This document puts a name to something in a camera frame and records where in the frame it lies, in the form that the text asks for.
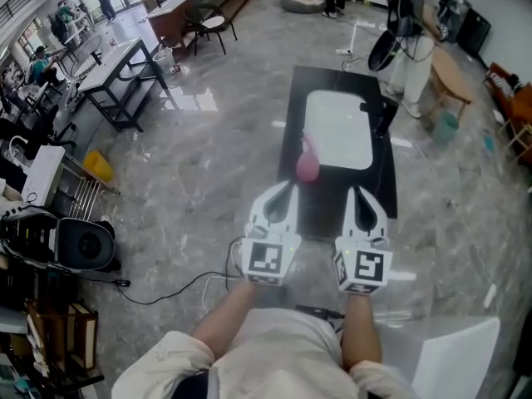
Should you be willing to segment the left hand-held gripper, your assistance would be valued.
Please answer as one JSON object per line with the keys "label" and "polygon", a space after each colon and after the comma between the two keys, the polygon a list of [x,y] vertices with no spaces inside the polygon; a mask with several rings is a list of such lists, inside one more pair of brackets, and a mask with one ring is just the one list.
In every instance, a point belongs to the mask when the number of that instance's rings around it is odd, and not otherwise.
{"label": "left hand-held gripper", "polygon": [[[242,239],[240,249],[240,268],[249,283],[282,286],[302,242],[301,236],[295,233],[299,202],[297,185],[290,192],[286,213],[282,212],[280,198],[288,186],[287,180],[277,183],[253,202],[249,222],[254,226]],[[283,232],[267,229],[281,223]]]}

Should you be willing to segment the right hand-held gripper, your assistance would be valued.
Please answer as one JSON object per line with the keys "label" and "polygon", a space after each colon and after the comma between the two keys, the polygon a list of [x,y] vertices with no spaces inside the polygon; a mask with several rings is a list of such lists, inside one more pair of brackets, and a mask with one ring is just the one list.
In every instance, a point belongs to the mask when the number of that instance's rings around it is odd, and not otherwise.
{"label": "right hand-held gripper", "polygon": [[[372,227],[367,231],[368,240],[388,239],[388,218],[379,201],[368,190],[359,188],[361,197],[372,213]],[[335,241],[333,257],[337,282],[341,293],[373,294],[385,287],[389,280],[393,252],[376,249],[368,242],[358,240],[357,197],[353,187],[347,192],[347,202],[342,235]]]}

